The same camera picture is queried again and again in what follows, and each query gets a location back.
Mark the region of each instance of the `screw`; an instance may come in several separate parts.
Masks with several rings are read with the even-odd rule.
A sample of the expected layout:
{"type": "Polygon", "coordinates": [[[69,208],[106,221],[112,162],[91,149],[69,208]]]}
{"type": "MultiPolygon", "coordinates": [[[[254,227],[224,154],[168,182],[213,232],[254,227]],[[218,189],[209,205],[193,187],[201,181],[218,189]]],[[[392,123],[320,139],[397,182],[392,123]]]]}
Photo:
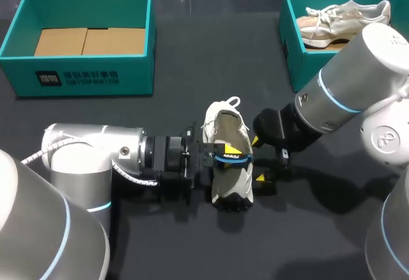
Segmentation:
{"type": "Polygon", "coordinates": [[[121,152],[122,155],[128,155],[129,154],[129,148],[128,147],[122,147],[120,152],[121,152]]]}
{"type": "Polygon", "coordinates": [[[308,95],[306,94],[306,93],[304,93],[302,96],[301,96],[301,102],[306,102],[308,100],[308,95]]]}

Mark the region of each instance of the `black shoe sole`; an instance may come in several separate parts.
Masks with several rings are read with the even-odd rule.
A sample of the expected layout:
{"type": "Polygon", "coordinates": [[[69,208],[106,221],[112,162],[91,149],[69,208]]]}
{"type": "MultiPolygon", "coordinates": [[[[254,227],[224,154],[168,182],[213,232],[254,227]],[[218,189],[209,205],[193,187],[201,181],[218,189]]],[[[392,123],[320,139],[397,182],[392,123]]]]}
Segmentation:
{"type": "Polygon", "coordinates": [[[226,212],[240,212],[247,211],[252,203],[248,198],[242,198],[236,192],[216,200],[213,206],[220,211],[226,212]]]}

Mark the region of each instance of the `white cable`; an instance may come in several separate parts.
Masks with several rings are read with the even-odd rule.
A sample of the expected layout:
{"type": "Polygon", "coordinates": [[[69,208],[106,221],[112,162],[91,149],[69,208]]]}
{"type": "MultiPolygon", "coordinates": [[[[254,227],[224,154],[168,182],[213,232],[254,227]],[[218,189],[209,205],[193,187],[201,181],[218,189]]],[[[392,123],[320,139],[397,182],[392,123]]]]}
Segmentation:
{"type": "Polygon", "coordinates": [[[85,141],[81,140],[81,139],[74,139],[74,138],[67,138],[64,139],[62,141],[58,141],[42,150],[40,150],[39,152],[34,153],[33,155],[30,155],[28,158],[24,159],[21,161],[21,164],[23,165],[27,165],[28,163],[31,163],[32,161],[38,159],[39,157],[42,157],[43,155],[45,155],[46,153],[49,153],[55,149],[58,149],[62,146],[66,146],[68,144],[72,144],[72,143],[85,143],[85,141]]]}
{"type": "MultiPolygon", "coordinates": [[[[58,141],[48,147],[46,147],[45,149],[40,150],[39,152],[34,153],[33,155],[29,156],[28,158],[24,159],[21,161],[21,164],[23,165],[27,165],[28,163],[31,163],[32,161],[38,159],[39,157],[42,157],[43,155],[45,155],[46,153],[49,153],[55,149],[58,149],[62,146],[66,146],[68,144],[72,144],[72,143],[85,143],[88,144],[92,147],[94,147],[92,144],[90,144],[89,142],[81,139],[80,137],[75,137],[74,136],[70,136],[71,138],[68,139],[64,139],[62,141],[58,141]]],[[[127,174],[126,172],[124,172],[124,170],[122,170],[117,163],[114,162],[114,160],[112,160],[112,167],[114,168],[114,170],[119,173],[121,176],[123,176],[125,179],[135,183],[135,184],[139,184],[139,185],[145,185],[145,186],[156,186],[158,185],[157,181],[149,181],[149,180],[141,180],[141,179],[137,179],[134,178],[133,176],[127,174]]]]}

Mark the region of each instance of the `metal cylinder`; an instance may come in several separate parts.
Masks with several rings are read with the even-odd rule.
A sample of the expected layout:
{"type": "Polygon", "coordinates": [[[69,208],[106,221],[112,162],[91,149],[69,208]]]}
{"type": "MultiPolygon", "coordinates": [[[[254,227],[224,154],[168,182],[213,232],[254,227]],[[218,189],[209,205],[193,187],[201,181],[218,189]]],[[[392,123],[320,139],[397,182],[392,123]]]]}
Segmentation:
{"type": "Polygon", "coordinates": [[[1,150],[0,176],[0,279],[105,279],[100,223],[1,150]]]}
{"type": "Polygon", "coordinates": [[[409,74],[409,45],[384,24],[370,24],[296,95],[300,117],[314,130],[337,130],[356,114],[398,93],[409,74]]]}
{"type": "Polygon", "coordinates": [[[111,156],[104,150],[75,143],[52,156],[50,182],[72,202],[86,209],[104,227],[111,226],[111,156]]]}
{"type": "Polygon", "coordinates": [[[406,170],[367,232],[365,255],[374,280],[409,279],[408,195],[406,170]]]}
{"type": "MultiPolygon", "coordinates": [[[[55,123],[45,130],[42,149],[70,137],[80,137],[97,148],[104,148],[126,173],[141,174],[141,145],[144,137],[142,128],[55,123]]],[[[51,151],[43,155],[46,168],[50,168],[54,153],[55,151],[51,151]]]]}

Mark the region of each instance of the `shoe sole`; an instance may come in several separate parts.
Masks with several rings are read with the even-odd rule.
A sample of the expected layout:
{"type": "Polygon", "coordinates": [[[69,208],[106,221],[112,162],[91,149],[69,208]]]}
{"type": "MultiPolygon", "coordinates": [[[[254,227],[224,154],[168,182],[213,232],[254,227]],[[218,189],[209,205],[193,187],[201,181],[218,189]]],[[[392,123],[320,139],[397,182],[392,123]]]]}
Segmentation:
{"type": "Polygon", "coordinates": [[[324,39],[324,40],[313,40],[313,39],[306,39],[302,38],[302,42],[304,44],[315,48],[315,49],[325,49],[328,47],[331,43],[336,42],[337,40],[348,40],[350,41],[356,34],[342,34],[339,36],[336,36],[332,39],[324,39]]]}
{"type": "Polygon", "coordinates": [[[248,198],[242,198],[234,192],[226,197],[217,199],[213,206],[221,211],[240,212],[248,210],[252,203],[248,198]]]}

